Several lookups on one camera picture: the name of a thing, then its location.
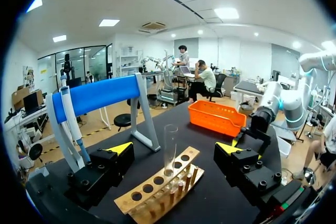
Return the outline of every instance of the sneaker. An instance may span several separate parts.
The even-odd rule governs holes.
[[[304,171],[301,170],[301,171],[299,171],[299,172],[297,172],[297,173],[293,173],[293,174],[292,174],[292,178],[293,178],[293,179],[303,180],[303,179],[304,179]]]

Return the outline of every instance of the recessed light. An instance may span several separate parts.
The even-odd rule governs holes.
[[[103,19],[99,26],[115,26],[119,21],[118,19]]]
[[[293,42],[293,47],[294,47],[295,49],[299,49],[301,46],[302,46],[302,45],[301,45],[300,42],[298,42],[298,41],[294,41],[294,42]]]
[[[335,44],[328,40],[328,41],[325,41],[325,42],[322,42],[322,47],[324,47],[326,50],[331,50],[331,49],[336,49],[336,46]]]
[[[60,41],[63,41],[63,40],[67,40],[67,36],[66,35],[61,35],[61,36],[58,36],[58,37],[54,37],[52,39],[56,43],[56,42],[60,42]]]
[[[31,10],[39,7],[42,5],[42,0],[34,0],[34,2],[32,2],[32,4],[30,5],[30,7],[28,8],[28,10],[26,11],[27,12],[30,12]]]
[[[239,14],[236,8],[225,7],[214,10],[218,18],[220,19],[238,19]]]

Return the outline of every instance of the yellow black hazard tape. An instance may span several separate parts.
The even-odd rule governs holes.
[[[94,132],[91,132],[91,133],[89,133],[89,134],[86,134],[86,135],[82,136],[82,138],[85,138],[85,137],[87,137],[87,136],[91,136],[91,135],[93,135],[93,134],[96,134],[96,133],[98,133],[98,132],[100,132],[100,131],[103,131],[103,130],[106,130],[106,129],[108,129],[108,127],[103,127],[103,128],[101,128],[101,129],[99,129],[99,130],[96,130],[96,131],[94,131]],[[53,150],[56,150],[56,149],[58,149],[58,148],[59,148],[59,146],[56,146],[56,147],[54,147],[54,148],[51,148],[51,149],[49,149],[48,151],[42,152],[41,155],[46,154],[46,153],[48,153],[48,152],[51,152],[51,151],[53,151]]]

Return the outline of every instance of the hair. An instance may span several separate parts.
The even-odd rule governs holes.
[[[187,51],[187,47],[186,46],[179,46],[179,50],[181,50],[181,49],[184,49],[184,50]]]
[[[205,61],[204,60],[199,60],[198,63],[199,63],[199,66],[204,66],[205,65]]]

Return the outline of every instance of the man sitting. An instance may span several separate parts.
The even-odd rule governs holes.
[[[192,83],[189,91],[189,102],[196,102],[198,93],[203,94],[215,91],[215,74],[212,72],[212,69],[205,64],[204,60],[199,60],[195,65],[195,79],[199,78],[202,78],[204,82],[195,81]]]
[[[313,158],[313,154],[315,154],[316,160],[320,156],[321,163],[326,167],[329,167],[336,160],[336,116],[324,128],[321,140],[315,140],[310,144],[303,170],[293,173],[293,179],[304,179],[304,174]]]

